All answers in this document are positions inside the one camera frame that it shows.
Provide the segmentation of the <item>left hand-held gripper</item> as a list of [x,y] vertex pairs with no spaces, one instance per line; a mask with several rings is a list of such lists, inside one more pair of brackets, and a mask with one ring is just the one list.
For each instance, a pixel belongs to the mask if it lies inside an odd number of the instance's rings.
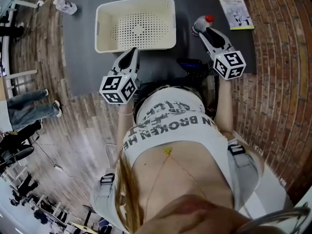
[[114,62],[112,70],[104,76],[99,93],[108,104],[127,104],[137,90],[139,50],[129,49]]

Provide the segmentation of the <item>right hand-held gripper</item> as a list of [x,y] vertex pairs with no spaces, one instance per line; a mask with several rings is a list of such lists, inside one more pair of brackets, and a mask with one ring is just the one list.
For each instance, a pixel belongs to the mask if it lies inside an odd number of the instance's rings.
[[213,61],[213,70],[224,80],[239,78],[244,73],[246,62],[229,39],[221,32],[207,27],[206,32],[199,33],[206,52]]

